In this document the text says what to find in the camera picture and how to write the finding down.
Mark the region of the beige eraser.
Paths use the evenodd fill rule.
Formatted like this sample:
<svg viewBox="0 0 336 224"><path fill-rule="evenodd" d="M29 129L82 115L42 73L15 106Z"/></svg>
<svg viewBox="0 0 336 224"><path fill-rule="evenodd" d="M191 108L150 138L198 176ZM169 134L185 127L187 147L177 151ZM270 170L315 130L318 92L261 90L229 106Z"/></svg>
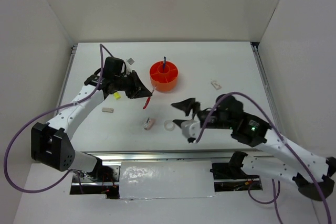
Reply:
<svg viewBox="0 0 336 224"><path fill-rule="evenodd" d="M114 109L113 108L102 108L102 112L104 112L104 113L113 113Z"/></svg>

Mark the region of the blue pen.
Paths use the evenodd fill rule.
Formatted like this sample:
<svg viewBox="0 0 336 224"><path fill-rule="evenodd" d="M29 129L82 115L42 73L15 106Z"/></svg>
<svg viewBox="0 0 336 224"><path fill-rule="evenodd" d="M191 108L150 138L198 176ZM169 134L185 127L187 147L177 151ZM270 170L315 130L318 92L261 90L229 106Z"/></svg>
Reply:
<svg viewBox="0 0 336 224"><path fill-rule="evenodd" d="M166 73L166 56L163 57L162 73Z"/></svg>

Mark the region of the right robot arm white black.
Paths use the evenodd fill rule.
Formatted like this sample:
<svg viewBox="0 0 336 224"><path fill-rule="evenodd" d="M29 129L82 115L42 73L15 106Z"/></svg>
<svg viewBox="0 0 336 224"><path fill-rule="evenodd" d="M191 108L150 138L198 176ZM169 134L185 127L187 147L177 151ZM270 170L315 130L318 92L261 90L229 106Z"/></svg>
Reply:
<svg viewBox="0 0 336 224"><path fill-rule="evenodd" d="M190 120L173 120L189 143L197 143L205 129L231 130L231 137L239 143L255 148L278 159L277 163L262 161L245 152L235 151L224 168L215 165L215 175L229 175L233 179L261 176L288 182L305 197L322 201L334 190L335 158L318 156L277 133L269 123L246 113L243 103L232 95L217 97L212 109L201 109L195 98L172 103Z"/></svg>

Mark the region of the white eraser with print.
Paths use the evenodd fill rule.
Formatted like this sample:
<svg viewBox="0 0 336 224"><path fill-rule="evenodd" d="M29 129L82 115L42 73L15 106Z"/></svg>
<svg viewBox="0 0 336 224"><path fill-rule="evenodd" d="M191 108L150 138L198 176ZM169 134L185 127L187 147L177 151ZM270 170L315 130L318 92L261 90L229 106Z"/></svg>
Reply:
<svg viewBox="0 0 336 224"><path fill-rule="evenodd" d="M222 86L216 80L212 80L211 85L214 87L215 90L220 90L222 88Z"/></svg>

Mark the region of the yellow highlighter marker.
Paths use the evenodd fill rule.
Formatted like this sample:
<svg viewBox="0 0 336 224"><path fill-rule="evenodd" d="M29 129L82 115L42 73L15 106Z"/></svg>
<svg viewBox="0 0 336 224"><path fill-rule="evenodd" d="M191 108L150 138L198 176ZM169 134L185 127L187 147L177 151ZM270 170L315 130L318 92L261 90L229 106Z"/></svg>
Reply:
<svg viewBox="0 0 336 224"><path fill-rule="evenodd" d="M121 95L119 94L119 92L115 92L113 94L113 97L116 99L116 100L119 100L121 98Z"/></svg>

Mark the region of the red pen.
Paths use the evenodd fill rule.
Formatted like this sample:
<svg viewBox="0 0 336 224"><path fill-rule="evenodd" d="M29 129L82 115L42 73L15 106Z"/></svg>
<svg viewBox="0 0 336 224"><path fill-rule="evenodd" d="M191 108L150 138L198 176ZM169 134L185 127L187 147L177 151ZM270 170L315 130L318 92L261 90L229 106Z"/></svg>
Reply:
<svg viewBox="0 0 336 224"><path fill-rule="evenodd" d="M145 104L144 104L144 106L143 106L143 109L144 109L144 110L148 107L148 105L149 105L149 103L150 103L150 100L151 100L151 98L152 98L153 93L154 93L155 90L156 90L156 86L153 86L151 95L147 98L147 100L146 100L146 102L145 102Z"/></svg>

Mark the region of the clear tape roll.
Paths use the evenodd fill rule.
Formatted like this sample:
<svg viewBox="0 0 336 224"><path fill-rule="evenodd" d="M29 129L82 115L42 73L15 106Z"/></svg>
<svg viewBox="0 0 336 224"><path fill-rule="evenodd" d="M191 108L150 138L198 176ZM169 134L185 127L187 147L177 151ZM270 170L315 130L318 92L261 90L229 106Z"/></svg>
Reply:
<svg viewBox="0 0 336 224"><path fill-rule="evenodd" d="M164 122L164 128L166 131L173 131L175 129L175 124L172 120L166 120Z"/></svg>

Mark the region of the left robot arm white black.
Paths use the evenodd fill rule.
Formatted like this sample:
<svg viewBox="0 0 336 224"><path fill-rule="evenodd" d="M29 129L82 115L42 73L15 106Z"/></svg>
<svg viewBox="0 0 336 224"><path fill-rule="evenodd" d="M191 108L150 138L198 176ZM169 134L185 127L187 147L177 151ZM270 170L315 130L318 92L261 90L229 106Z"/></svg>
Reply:
<svg viewBox="0 0 336 224"><path fill-rule="evenodd" d="M129 99L147 98L152 92L144 86L126 62L110 56L103 70L96 71L82 86L68 108L62 109L47 123L36 123L31 129L31 157L33 160L60 172L79 170L91 181L103 177L102 160L93 155L75 151L71 139L87 116L109 95L125 92Z"/></svg>

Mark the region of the pink correction tape dispenser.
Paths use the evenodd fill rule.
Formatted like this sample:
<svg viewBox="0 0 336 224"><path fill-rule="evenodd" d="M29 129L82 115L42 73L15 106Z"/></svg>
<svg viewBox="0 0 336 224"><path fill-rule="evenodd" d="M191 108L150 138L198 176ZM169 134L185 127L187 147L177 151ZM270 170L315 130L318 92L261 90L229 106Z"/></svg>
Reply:
<svg viewBox="0 0 336 224"><path fill-rule="evenodd" d="M156 122L156 119L148 117L143 124L143 128L145 130L150 130L155 124L155 122Z"/></svg>

